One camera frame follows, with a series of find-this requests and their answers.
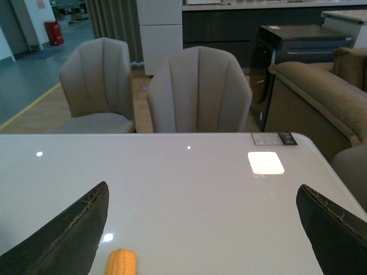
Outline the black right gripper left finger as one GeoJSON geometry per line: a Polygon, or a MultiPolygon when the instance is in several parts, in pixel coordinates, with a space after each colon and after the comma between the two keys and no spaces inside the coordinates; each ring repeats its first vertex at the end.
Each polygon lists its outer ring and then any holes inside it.
{"type": "Polygon", "coordinates": [[[107,220],[100,182],[30,237],[1,255],[1,274],[88,274],[107,220]]]}

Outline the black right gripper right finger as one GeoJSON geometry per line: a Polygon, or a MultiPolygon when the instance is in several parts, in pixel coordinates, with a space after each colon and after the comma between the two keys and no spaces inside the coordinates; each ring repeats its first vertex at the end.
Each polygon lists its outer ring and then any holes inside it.
{"type": "Polygon", "coordinates": [[[365,221],[305,184],[296,206],[323,274],[366,274],[365,221]]]}

